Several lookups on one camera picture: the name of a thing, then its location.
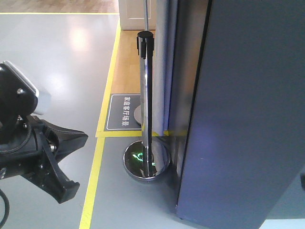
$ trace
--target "door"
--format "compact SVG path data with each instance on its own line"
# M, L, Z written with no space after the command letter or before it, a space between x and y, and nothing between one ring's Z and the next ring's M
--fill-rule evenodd
M157 0L148 0L149 29L156 28ZM119 0L121 28L123 30L144 30L144 1Z

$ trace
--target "gray floor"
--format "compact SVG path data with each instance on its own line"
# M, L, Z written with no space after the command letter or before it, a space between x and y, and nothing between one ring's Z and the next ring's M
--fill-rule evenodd
M17 64L52 94L51 108L42 118L89 135L84 148L60 163L66 175L81 184L74 199L59 205L21 177L0 182L11 204L4 229L79 227L117 20L118 15L0 15L0 61ZM136 139L106 139L91 228L204 229L175 216L176 195L170 173L148 184L127 175L123 152ZM305 211L305 194L299 187L296 177L271 217ZM266 220L261 227L304 228L304 219Z
M0 15L0 61L15 63L52 94L51 108L41 118L89 135L84 148L60 163L66 175L81 184L74 199L59 205L22 177L0 182L11 208L4 229L79 227L118 18Z
M146 229L207 229L175 215L176 184L170 172L151 183L139 182L126 173L123 153L138 139L106 138L91 229L140 229L144 225ZM304 219L282 218L305 215L304 195L296 177L260 229L303 229Z

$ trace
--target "screw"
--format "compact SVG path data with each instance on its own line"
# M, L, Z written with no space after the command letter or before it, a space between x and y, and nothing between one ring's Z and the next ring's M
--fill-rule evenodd
M18 90L17 90L17 94L23 94L24 93L24 90L22 89L22 88L19 88Z
M2 168L2 169L0 170L0 179L1 179L1 180L4 179L5 174L6 174L6 168Z
M57 149L57 147L53 144L50 144L49 146L50 146L51 152L54 153L55 150Z

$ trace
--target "metal panel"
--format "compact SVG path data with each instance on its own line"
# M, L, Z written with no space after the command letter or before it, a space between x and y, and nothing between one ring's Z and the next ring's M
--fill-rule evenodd
M178 0L157 1L152 129L159 135L163 135L163 131L168 130L177 9Z
M257 229L305 163L303 1L214 0L177 214Z
M207 4L208 0L178 1L168 123L171 135L176 137L176 142L172 146L172 160L177 167L178 175L180 175L184 156Z

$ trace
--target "wooden floor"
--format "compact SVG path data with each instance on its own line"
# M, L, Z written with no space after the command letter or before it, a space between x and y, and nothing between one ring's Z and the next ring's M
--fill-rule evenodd
M118 0L0 0L0 12L118 13Z
M112 94L140 93L139 31L122 30L112 82Z

